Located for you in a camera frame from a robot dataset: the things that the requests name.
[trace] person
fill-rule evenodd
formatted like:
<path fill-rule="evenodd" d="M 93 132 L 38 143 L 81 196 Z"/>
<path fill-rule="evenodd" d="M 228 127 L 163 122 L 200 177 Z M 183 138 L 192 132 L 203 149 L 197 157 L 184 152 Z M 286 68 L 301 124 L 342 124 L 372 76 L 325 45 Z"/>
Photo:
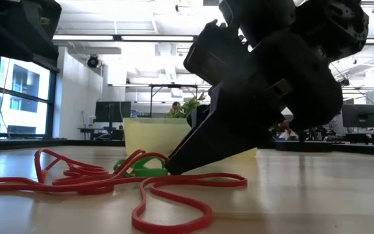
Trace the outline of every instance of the person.
<path fill-rule="evenodd" d="M 173 103 L 173 106 L 171 107 L 171 110 L 169 110 L 170 115 L 174 115 L 181 112 L 181 105 L 178 101 L 175 101 Z"/>

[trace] window frame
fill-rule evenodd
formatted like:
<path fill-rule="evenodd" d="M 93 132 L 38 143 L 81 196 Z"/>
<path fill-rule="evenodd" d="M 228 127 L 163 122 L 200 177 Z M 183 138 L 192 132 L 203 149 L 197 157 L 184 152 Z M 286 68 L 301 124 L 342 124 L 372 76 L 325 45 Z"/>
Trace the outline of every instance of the window frame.
<path fill-rule="evenodd" d="M 48 69 L 50 71 L 50 76 L 49 76 L 49 93 L 48 93 L 48 98 L 42 99 L 39 97 L 35 97 L 29 94 L 24 94 L 21 92 L 13 91 L 13 90 L 8 90 L 5 89 L 5 94 L 11 95 L 13 97 L 17 98 L 23 98 L 23 99 L 28 99 L 31 101 L 37 101 L 37 102 L 42 102 L 47 104 L 47 116 L 46 116 L 46 121 L 45 121 L 45 134 L 20 134 L 20 133 L 10 133 L 11 138 L 51 138 L 53 137 L 53 118 L 54 118 L 54 108 L 55 108 L 55 84 L 56 84 L 56 71 L 49 68 L 42 66 L 41 64 L 37 64 L 45 69 Z M 8 137 L 8 133 L 1 133 L 1 137 Z"/>

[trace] table surface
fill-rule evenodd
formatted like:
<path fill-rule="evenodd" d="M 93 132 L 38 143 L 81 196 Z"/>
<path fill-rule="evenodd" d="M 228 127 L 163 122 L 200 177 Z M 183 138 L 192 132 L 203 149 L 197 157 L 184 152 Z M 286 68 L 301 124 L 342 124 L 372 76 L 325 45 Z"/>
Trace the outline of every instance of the table surface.
<path fill-rule="evenodd" d="M 53 147 L 67 157 L 112 169 L 125 148 Z M 36 179 L 35 149 L 0 151 L 0 176 Z M 42 157 L 47 165 L 52 158 Z M 57 164 L 49 178 L 62 177 Z M 232 172 L 248 178 L 247 188 L 170 186 L 209 204 L 212 226 L 198 233 L 374 233 L 374 156 L 350 153 L 295 153 L 258 150 L 257 158 L 237 156 L 189 174 Z M 114 193 L 95 196 L 0 192 L 0 233 L 139 233 L 131 211 L 140 202 L 137 184 L 118 185 Z M 199 211 L 148 196 L 143 218 L 179 224 Z"/>

